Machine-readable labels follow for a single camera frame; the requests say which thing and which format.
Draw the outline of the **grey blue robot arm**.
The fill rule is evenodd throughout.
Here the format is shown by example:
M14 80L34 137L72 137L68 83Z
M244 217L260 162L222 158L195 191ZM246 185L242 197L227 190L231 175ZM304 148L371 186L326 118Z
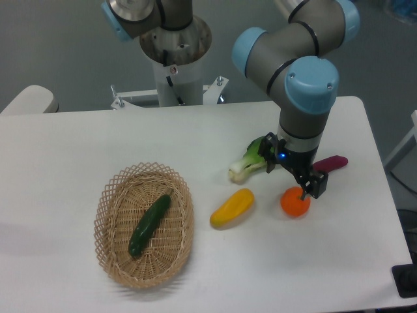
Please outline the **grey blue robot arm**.
M338 71L324 56L357 35L360 17L350 1L280 1L278 6L287 26L275 33L245 30L231 58L280 107L277 133L267 134L258 150L267 170L282 166L304 196L318 198L328 176L313 169L313 160L339 86ZM154 62L161 106L203 102L199 62L212 33L191 1L104 1L102 11L120 40L138 39Z

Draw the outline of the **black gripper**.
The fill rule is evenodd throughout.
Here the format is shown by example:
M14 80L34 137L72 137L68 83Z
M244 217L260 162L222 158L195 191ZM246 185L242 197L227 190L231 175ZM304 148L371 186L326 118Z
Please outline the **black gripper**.
M272 172L279 164L289 171L296 181L301 181L301 200L307 197L318 199L326 190L328 174L312 168L317 150L317 147L306 152L289 150L284 139L278 141L277 135L269 132L261 138L258 155L266 162L267 173Z

